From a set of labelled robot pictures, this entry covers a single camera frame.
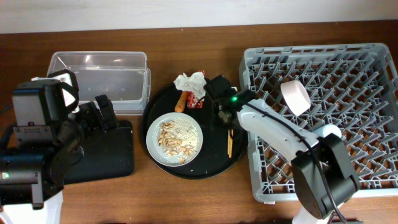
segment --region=gray dish rack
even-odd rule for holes
[[[276,112],[313,131],[337,125],[361,183],[354,197],[398,195],[398,74],[384,44],[253,48],[239,67],[249,89]],[[311,98],[300,116],[285,106],[280,84],[298,80]],[[249,133],[254,198],[263,203],[297,200],[289,163]]]

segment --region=wooden stick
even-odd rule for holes
[[[229,154],[229,147],[230,147],[230,145],[231,145],[231,141],[229,140],[229,139],[231,138],[231,136],[230,136],[230,134],[231,134],[230,131],[231,131],[231,130],[228,130],[228,138],[227,138],[228,147],[226,148],[226,153],[227,153],[228,157],[230,156],[230,154]]]
[[[234,136],[234,130],[232,129],[231,135],[229,135],[229,153],[228,153],[229,158],[232,158],[233,136]]]

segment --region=green led light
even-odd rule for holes
[[[8,178],[10,178],[10,175],[8,173],[4,172],[4,173],[1,174],[1,178],[2,179],[8,179]]]

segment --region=chopstick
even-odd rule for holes
[[[233,141],[232,141],[232,137],[234,136],[234,130],[228,130],[228,157],[232,158],[232,145],[233,145]]]

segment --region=white plate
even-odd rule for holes
[[[158,136],[159,136],[159,131],[160,131],[160,124],[166,121],[171,121],[175,118],[185,118],[189,120],[193,127],[198,132],[198,145],[196,148],[196,154],[190,157],[189,159],[186,159],[183,164],[180,163],[180,156],[170,156],[167,157],[166,153],[164,152],[163,148],[159,146],[158,143]],[[201,145],[203,143],[203,133],[201,131],[201,128],[199,124],[189,115],[186,115],[184,113],[167,113],[164,114],[160,117],[158,117],[149,127],[148,132],[147,132],[147,148],[149,151],[149,154],[160,164],[169,166],[169,167],[178,167],[178,166],[183,166],[185,164],[188,164],[194,158],[199,154]]]

